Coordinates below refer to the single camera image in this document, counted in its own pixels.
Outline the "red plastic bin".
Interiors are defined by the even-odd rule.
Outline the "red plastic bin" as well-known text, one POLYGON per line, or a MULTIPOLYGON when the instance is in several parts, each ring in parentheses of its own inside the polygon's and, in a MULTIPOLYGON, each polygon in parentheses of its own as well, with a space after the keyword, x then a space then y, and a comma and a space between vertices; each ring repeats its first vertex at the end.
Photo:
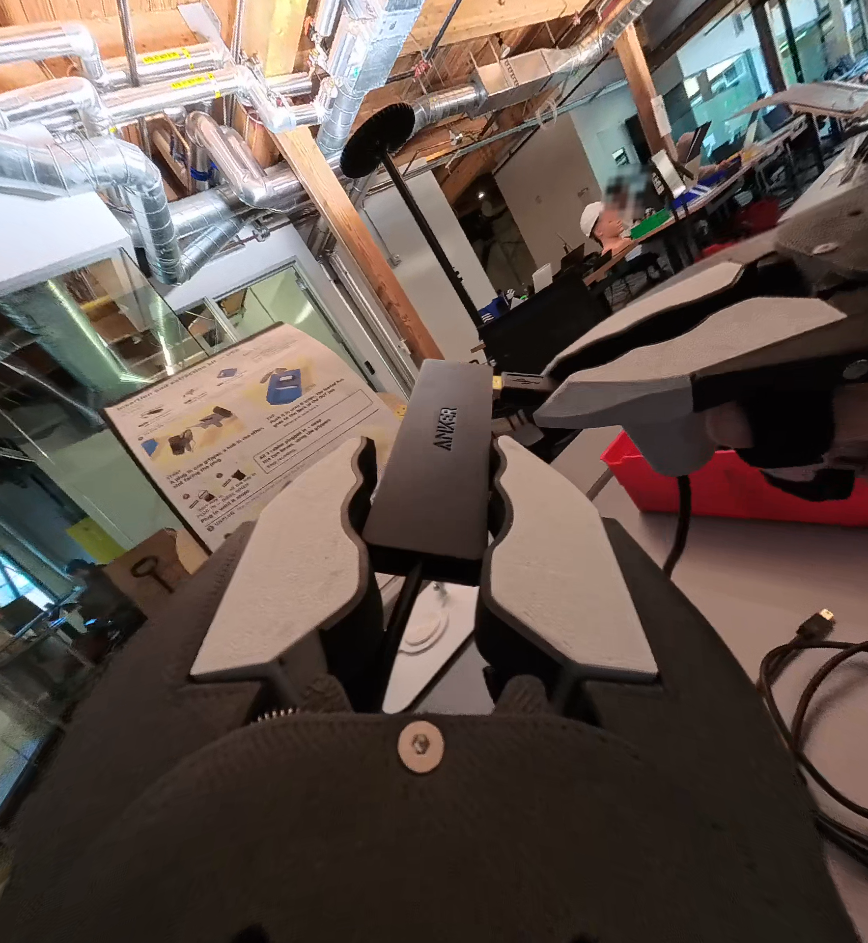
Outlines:
MULTIPOLYGON (((605 448, 601 460, 638 510, 678 510, 674 480, 654 471, 625 432, 605 448)), ((846 500, 805 501, 771 486, 732 451, 717 452, 689 478, 694 516, 868 529, 868 483, 863 481, 846 500)))

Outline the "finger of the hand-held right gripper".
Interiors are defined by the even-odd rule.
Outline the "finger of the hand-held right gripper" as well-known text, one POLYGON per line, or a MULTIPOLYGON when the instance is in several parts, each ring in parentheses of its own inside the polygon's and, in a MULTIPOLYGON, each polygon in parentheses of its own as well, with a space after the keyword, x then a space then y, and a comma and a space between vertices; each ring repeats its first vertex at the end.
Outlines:
POLYGON ((621 336, 665 311, 694 304, 731 288, 743 271, 744 264, 737 261, 706 261, 683 270, 663 287, 645 293, 621 311, 596 324, 557 354, 544 372, 553 373, 567 357, 589 345, 621 336))
POLYGON ((710 315, 686 334, 636 348, 604 365, 576 371, 534 412, 543 428, 620 426, 663 475, 689 475, 715 453, 698 418, 695 382, 752 367, 786 363, 801 337, 847 316, 813 298, 755 298, 710 315))

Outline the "wooden post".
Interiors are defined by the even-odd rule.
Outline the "wooden post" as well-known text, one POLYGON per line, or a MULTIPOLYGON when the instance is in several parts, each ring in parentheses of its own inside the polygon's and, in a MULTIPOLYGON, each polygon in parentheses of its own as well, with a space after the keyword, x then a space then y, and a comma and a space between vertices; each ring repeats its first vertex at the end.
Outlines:
POLYGON ((392 320, 416 366, 444 356, 306 127, 268 132, 392 320))

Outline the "person's right hand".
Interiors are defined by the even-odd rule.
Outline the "person's right hand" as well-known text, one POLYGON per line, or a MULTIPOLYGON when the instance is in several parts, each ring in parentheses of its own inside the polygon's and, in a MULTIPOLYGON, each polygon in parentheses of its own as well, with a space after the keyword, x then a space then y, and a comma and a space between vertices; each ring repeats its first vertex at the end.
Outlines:
POLYGON ((746 415, 736 403, 712 407, 702 417, 709 437, 717 446, 735 452, 754 447, 746 415))

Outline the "white stand base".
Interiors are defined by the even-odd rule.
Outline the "white stand base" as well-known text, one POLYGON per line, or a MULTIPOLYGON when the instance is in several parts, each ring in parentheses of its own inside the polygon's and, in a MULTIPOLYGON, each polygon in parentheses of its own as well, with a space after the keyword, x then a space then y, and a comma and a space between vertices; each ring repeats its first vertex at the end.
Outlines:
POLYGON ((429 583, 420 591, 392 668, 383 713, 408 709, 461 654, 475 629, 477 595, 477 588, 458 583, 429 583))

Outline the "black mesh office chair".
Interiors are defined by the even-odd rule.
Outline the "black mesh office chair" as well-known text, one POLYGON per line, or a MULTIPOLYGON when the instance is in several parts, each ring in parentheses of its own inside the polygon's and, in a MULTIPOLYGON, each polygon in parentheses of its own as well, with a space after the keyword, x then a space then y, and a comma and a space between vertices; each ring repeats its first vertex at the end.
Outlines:
POLYGON ((482 325, 478 333, 497 371, 540 374, 611 314, 602 289, 587 286, 579 275, 567 275, 482 325))

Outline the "silver ceiling ducts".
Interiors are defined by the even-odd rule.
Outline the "silver ceiling ducts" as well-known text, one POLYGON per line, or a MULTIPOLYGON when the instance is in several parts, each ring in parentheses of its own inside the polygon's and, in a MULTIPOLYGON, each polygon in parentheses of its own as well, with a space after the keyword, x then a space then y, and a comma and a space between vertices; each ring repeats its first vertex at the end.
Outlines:
POLYGON ((224 42, 212 6, 182 4, 178 15, 201 42, 103 58, 88 21, 0 27, 0 187, 50 195, 125 191, 134 234, 153 276, 181 285, 230 242, 247 209, 285 212, 300 181, 292 168, 260 169, 237 148, 232 128, 207 111, 235 99, 270 135, 300 131, 335 178, 363 99, 385 85, 411 41, 437 43, 487 35, 487 20, 461 17, 433 33, 428 2, 319 2, 309 23, 309 69, 269 76, 224 42), (419 38, 414 39, 416 30, 419 38), (175 114, 224 184, 168 202, 161 172, 126 140, 128 125, 175 114))

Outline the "black usb hub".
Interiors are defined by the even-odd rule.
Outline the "black usb hub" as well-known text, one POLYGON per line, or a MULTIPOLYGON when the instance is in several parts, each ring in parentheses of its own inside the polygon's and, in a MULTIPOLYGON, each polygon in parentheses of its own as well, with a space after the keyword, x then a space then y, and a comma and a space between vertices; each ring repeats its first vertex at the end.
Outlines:
POLYGON ((361 536, 372 566, 400 575, 372 678, 381 711, 408 620, 425 581, 479 583, 487 550, 493 372, 425 360, 361 536))

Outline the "black pole lamp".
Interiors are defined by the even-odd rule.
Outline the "black pole lamp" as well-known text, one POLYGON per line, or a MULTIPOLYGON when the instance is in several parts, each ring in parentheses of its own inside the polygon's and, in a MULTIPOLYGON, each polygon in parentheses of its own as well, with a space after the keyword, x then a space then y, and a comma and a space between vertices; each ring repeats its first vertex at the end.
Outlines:
POLYGON ((378 166, 384 168, 469 319, 480 329, 483 323, 475 302, 393 160, 393 154, 413 136, 414 124, 415 112, 409 104, 392 104, 375 113, 347 141, 340 158, 341 171, 359 179, 372 175, 378 166))

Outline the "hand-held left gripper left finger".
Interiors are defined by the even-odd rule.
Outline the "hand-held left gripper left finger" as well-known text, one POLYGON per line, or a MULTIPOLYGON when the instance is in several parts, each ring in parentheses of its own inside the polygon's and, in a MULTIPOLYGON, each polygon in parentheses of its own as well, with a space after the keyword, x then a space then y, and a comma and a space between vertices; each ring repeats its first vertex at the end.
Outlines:
POLYGON ((329 674, 361 700, 384 635, 361 536, 377 485, 375 444, 348 439, 259 514, 195 656, 199 683, 256 681, 296 706, 329 674))

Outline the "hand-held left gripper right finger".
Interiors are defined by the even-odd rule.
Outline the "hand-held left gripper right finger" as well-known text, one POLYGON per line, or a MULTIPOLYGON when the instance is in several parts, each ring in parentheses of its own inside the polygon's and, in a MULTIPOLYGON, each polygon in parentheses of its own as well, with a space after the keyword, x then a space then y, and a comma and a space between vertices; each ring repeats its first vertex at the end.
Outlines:
POLYGON ((494 442, 490 542, 475 646, 498 700, 517 676, 567 706, 585 681, 651 685, 659 669, 604 522, 586 495, 519 442, 494 442))

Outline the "printed instruction poster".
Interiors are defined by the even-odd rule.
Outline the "printed instruction poster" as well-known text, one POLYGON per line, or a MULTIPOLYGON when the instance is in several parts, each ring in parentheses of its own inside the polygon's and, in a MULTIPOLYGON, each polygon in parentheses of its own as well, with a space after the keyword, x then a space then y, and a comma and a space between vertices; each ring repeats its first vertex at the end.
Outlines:
POLYGON ((154 383, 104 416, 208 552, 351 438, 374 441, 382 467, 400 425, 340 355, 290 324, 154 383))

